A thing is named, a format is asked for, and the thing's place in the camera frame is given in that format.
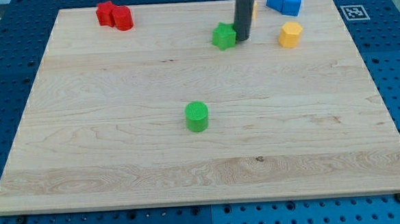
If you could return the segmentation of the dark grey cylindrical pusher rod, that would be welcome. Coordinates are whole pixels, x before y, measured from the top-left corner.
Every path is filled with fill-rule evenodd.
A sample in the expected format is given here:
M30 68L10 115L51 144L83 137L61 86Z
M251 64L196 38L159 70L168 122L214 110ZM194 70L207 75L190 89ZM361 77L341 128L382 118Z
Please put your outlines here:
M255 0L236 0L234 8L234 31L236 41L246 41L250 36L253 4Z

